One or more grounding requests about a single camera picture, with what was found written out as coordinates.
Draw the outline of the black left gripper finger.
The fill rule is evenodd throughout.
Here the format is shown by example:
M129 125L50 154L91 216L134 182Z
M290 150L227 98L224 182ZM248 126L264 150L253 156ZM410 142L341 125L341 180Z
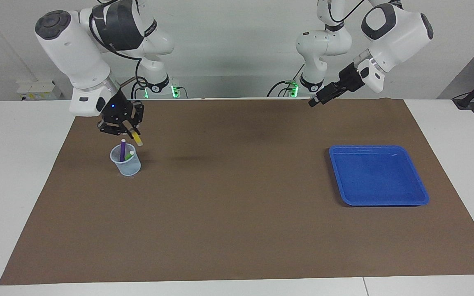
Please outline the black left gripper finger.
M325 97L339 97L344 93L344 87L339 82L331 82L322 88Z
M314 97L308 101L308 105L310 107L315 107L318 104L323 104L325 105L329 101L333 100L336 98L336 93L335 91L328 91L328 90L320 90L316 92Z

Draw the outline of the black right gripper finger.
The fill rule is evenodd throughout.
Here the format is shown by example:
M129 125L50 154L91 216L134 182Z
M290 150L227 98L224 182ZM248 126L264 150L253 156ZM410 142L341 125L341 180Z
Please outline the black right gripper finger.
M130 125L137 134L140 134L139 126L143 121L144 105L141 102L132 102L132 107L133 109L130 116Z
M101 120L98 122L98 130L100 132L119 136L121 134L128 134L130 132L129 128L123 122L106 122Z

